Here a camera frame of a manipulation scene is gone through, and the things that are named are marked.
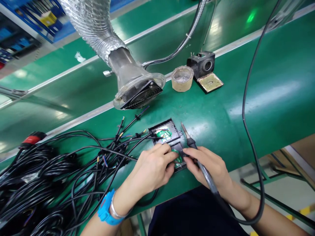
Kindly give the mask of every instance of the blue wristwatch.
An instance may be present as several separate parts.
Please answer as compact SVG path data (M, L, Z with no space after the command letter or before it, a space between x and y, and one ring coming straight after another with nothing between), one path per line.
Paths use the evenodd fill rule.
M100 218L102 222L105 221L109 225L113 225L113 226L120 224L124 220L124 218L115 219L114 217L112 217L112 215L109 212L109 208L111 206L114 193L115 193L115 189L113 189L112 191L110 191L109 193L105 195L97 212L98 217Z

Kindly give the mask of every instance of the black soldering iron cord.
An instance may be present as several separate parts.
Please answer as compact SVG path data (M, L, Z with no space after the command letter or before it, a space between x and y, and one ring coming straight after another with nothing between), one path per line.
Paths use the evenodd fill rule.
M281 3L281 0L278 0L276 5L275 5L275 7L273 8L269 18L268 18L268 20L267 20L267 23L266 23L263 31L262 31L262 35L260 36L259 41L257 43L256 50L255 50L252 62L250 64L248 75L247 75L247 79L246 79L246 83L245 83L245 90L244 90L243 104L242 104L242 118L243 118L243 123L244 123L245 130L246 130L246 133L247 133L247 136L248 136L248 139L250 141L250 145L251 145L251 148L252 148L252 151L253 151L253 154L254 154L255 164L256 164L256 168L257 168L257 172L258 172L258 176L259 176L260 204L259 204L259 209L258 209L258 212L257 212L256 216L253 219L249 220L249 221L240 220L240 219L236 218L234 215L232 215L232 218L234 218L238 223L243 224L243 225L254 225L254 224L256 224L260 220L262 215L263 215L263 209L264 209L264 204L265 204L265 191L264 191L264 185L263 185L262 171L260 169L260 165L259 165L256 149L255 149L253 140L252 140L252 138L251 138L251 136L249 134L248 127L247 127L247 124L246 124L246 119L245 119L245 104L246 104L247 89L248 89L249 79L250 79L250 76L251 76L251 73L252 73L253 65L254 65L254 62L255 62L255 59L256 59L257 52L259 50L260 44L261 44L262 39L263 39L267 29L268 29L268 26L269 26L269 24L271 22L271 19L272 19L274 13L276 12L276 10L278 9L280 3Z

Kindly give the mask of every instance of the green conveyor belt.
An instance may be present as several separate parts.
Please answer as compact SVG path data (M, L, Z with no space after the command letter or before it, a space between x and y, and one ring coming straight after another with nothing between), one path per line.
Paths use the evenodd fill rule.
M246 118L259 157L315 133L315 12L267 33L258 53L249 83ZM258 39L216 59L215 73L224 86L208 95L193 82L185 93L178 93L167 82L164 91L151 104L130 132L141 132L170 117L180 129L182 121L197 145L220 155L232 171L252 161L253 154L242 123L242 96L248 68ZM133 119L140 110L110 109L71 130L85 129L97 137L112 137L117 125ZM84 138L60 143L60 152L69 152L93 144ZM153 146L143 142L134 152ZM88 150L82 163L97 154ZM2 162L3 167L9 161ZM117 174L112 187L117 188L132 170L131 162ZM182 194L199 183L188 170L176 173L162 187L154 202L145 208ZM132 214L145 208L135 207Z
M212 17L214 2L207 4L205 14L187 47L171 61L150 66L149 71L167 74L175 67L185 64L191 52L200 51L208 30L207 24ZM214 51L260 29L275 3L276 0L218 0L216 14L203 49ZM193 0L151 0L114 19L113 27L120 37L127 39L195 4L197 2ZM144 62L170 55L189 30L194 14L192 11L182 15L132 42L128 46L133 57ZM76 66L79 63L74 58L77 51L87 59L94 56L92 49L82 39L78 39L30 63L22 71L1 79L0 85L30 89ZM34 130L49 132L113 100L117 93L117 83L115 76L104 77L102 72L107 69L101 59L95 60L67 73L32 96L1 109L0 153L16 147Z

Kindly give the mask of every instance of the dark blue pants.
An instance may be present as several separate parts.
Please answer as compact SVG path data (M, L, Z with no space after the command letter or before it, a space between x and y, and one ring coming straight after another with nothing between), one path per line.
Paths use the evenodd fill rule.
M204 186L158 205L155 208L148 235L248 236L239 223L223 211L211 191Z

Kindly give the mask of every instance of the fan grille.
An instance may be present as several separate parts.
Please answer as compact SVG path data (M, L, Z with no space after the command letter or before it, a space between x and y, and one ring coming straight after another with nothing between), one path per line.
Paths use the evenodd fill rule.
M127 109L138 109L146 104L148 104L151 100L153 100L159 93L161 92L160 87L151 87L137 94L129 103Z

